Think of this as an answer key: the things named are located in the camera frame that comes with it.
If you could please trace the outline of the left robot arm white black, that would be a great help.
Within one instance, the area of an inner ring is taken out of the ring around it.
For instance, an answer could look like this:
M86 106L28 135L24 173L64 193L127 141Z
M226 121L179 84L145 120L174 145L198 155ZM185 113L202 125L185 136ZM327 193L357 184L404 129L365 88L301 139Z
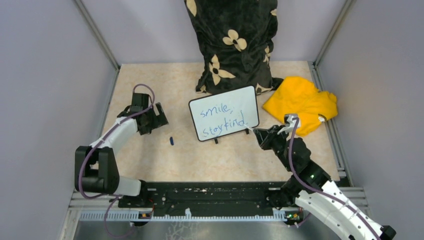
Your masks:
M149 203L150 193L144 190L145 181L120 176L116 156L135 134L147 135L169 122L162 104L147 93L133 93L112 127L90 145L75 150L74 186L82 194L130 196L138 207Z

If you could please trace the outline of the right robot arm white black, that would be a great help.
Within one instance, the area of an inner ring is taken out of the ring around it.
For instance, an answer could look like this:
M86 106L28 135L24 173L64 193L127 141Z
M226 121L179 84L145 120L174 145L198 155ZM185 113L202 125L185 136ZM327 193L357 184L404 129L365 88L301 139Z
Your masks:
M381 225L357 207L331 179L311 160L311 151L300 137L279 133L283 127L255 128L253 133L262 150L271 150L285 169L292 173L279 190L270 190L266 199L276 209L300 207L342 240L392 240L397 232Z

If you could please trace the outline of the small whiteboard black frame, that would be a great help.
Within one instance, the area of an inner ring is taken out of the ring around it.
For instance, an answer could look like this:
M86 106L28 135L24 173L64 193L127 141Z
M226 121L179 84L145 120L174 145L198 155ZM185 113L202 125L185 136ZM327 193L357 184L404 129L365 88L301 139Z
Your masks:
M188 102L198 141L205 142L255 128L260 123L256 89L246 86Z

